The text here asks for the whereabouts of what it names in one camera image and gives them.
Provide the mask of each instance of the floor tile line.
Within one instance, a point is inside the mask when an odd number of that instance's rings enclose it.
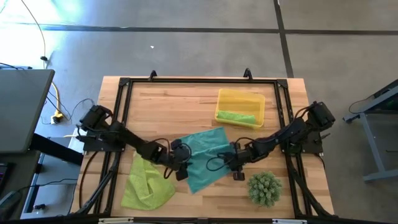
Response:
[[[284,32],[285,27],[284,27],[284,22],[283,22],[283,18],[282,18],[282,12],[280,10],[278,0],[274,0],[274,6],[275,6],[276,20],[277,20],[278,28],[280,31],[279,32],[280,45],[282,47],[282,55],[284,56],[286,75],[287,75],[287,78],[294,78],[292,62],[290,61],[289,48],[287,46],[286,34]]]
[[[36,25],[18,22],[19,25]],[[308,35],[398,35],[398,30],[311,30],[311,29],[262,29],[262,28],[205,28],[205,27],[108,27],[63,24],[41,24],[46,31],[88,31],[88,32],[209,32],[242,34],[308,34]]]

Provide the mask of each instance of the yellow cable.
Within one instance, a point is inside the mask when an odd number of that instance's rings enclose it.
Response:
[[[60,111],[60,100],[59,100],[60,96],[59,96],[59,94],[58,94],[58,89],[57,89],[57,87],[55,86],[54,82],[51,82],[51,85],[52,85],[52,87],[53,87],[54,90],[55,90],[55,97],[56,97],[56,99],[57,99],[57,110],[55,110],[55,115],[58,115],[58,114],[61,113],[61,111]]]

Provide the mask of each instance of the blue towel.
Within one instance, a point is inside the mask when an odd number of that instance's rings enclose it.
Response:
[[[218,171],[209,171],[206,168],[207,161],[216,157],[217,153],[234,152],[234,149],[229,145],[224,127],[191,134],[180,139],[192,149],[192,156],[189,160],[192,164],[188,166],[187,182],[193,194],[231,172],[228,166],[224,166]],[[213,159],[208,167],[216,169],[223,164],[222,159]]]

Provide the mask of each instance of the yellow plastic bin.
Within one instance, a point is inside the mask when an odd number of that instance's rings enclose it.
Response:
[[[221,123],[260,128],[264,123],[266,98],[257,93],[220,89],[215,119]]]

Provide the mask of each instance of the wooden tabletop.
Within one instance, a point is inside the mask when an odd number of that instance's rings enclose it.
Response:
[[[119,78],[104,77],[98,98],[99,105],[113,109]],[[305,91],[303,79],[290,78],[287,81],[295,113],[300,108],[308,106],[307,92]],[[220,88],[249,91],[264,95],[266,97],[266,108],[263,127],[249,129],[217,123],[214,119],[214,114]],[[126,91],[123,93],[121,111],[118,118],[121,118],[125,94]],[[282,92],[281,97],[286,114]],[[279,130],[274,87],[270,84],[253,85],[249,83],[135,83],[132,88],[127,128],[148,141],[156,138],[167,138],[172,141],[188,134],[220,126],[224,126],[229,141],[235,141],[243,136],[249,138],[264,137]],[[169,180],[174,183],[176,193],[165,205],[152,211],[124,208],[121,206],[121,199],[130,173],[133,155],[134,149],[128,147],[121,158],[111,212],[113,217],[294,217],[285,158],[279,146],[266,159],[253,164],[246,164],[243,169],[246,179],[262,171],[271,171],[282,181],[282,196],[272,208],[258,207],[253,204],[248,198],[246,181],[235,181],[232,178],[232,174],[221,178],[195,194],[190,193],[185,180],[177,182],[175,176],[172,175]],[[86,155],[83,160],[78,183],[80,183],[81,174],[90,156],[91,154]],[[303,154],[302,157],[308,188],[323,207],[328,212],[333,213],[326,175],[321,160],[309,154]],[[99,152],[88,168],[81,195],[83,203],[88,200],[98,185],[103,158],[104,153]],[[157,167],[163,173],[164,168],[162,166]],[[78,189],[79,185],[76,187],[71,212],[77,211],[79,207],[78,195],[80,192]],[[103,211],[106,203],[107,192],[108,188],[105,189],[101,211]],[[298,199],[300,208],[304,212],[303,198],[300,191],[298,191]]]

